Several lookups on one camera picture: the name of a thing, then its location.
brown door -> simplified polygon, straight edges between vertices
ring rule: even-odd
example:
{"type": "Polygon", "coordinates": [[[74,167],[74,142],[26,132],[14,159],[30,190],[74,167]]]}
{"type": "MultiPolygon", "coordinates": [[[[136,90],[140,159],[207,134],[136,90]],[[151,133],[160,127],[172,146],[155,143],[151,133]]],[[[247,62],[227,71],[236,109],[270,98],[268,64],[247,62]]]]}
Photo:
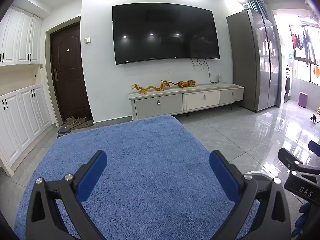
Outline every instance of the brown door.
{"type": "Polygon", "coordinates": [[[63,121],[69,116],[82,118],[91,115],[82,70],[80,23],[51,34],[51,61],[63,121]]]}

purple trash bin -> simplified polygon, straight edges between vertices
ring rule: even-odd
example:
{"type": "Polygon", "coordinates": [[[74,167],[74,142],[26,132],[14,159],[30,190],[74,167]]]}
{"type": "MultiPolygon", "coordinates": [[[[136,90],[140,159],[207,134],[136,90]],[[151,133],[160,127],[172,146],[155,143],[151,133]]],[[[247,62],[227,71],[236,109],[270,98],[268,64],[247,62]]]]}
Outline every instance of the purple trash bin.
{"type": "Polygon", "coordinates": [[[299,106],[302,106],[304,108],[307,107],[307,101],[308,101],[308,95],[306,93],[300,92],[299,95],[299,106]]]}

television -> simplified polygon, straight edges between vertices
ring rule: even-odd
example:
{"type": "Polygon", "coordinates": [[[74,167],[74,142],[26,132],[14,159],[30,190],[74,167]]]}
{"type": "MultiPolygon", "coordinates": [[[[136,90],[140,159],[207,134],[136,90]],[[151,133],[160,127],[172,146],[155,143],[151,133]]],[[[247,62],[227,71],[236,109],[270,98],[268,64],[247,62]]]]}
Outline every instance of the television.
{"type": "Polygon", "coordinates": [[[112,7],[116,64],[166,58],[220,59],[212,11],[170,3],[112,7]]]}

metal screw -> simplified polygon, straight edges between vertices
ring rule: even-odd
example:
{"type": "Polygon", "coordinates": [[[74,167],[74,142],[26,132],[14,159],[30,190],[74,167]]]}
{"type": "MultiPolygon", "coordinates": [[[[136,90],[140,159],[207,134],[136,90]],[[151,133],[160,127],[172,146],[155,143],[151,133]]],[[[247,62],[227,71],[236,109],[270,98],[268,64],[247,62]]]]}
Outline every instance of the metal screw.
{"type": "Polygon", "coordinates": [[[279,178],[274,178],[273,179],[273,181],[274,181],[274,183],[276,183],[276,184],[280,184],[281,183],[281,179],[279,179],[279,178]]]}
{"type": "Polygon", "coordinates": [[[36,179],[36,184],[40,184],[40,183],[42,183],[42,182],[43,182],[43,179],[42,179],[42,178],[36,179]]]}
{"type": "Polygon", "coordinates": [[[64,179],[66,181],[72,180],[73,179],[73,175],[72,174],[67,174],[66,176],[64,176],[64,179]]]}
{"type": "Polygon", "coordinates": [[[244,174],[243,177],[244,177],[245,180],[252,180],[252,176],[251,175],[244,174]]]}

gray refrigerator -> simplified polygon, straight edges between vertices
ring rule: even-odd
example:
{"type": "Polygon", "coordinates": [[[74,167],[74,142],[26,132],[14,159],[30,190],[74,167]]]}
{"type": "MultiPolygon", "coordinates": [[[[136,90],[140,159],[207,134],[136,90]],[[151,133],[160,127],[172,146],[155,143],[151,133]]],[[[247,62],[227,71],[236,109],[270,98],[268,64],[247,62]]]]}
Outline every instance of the gray refrigerator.
{"type": "Polygon", "coordinates": [[[251,9],[227,17],[233,61],[233,83],[244,87],[241,106],[252,110],[274,106],[279,81],[278,46],[272,23],[251,9]]]}

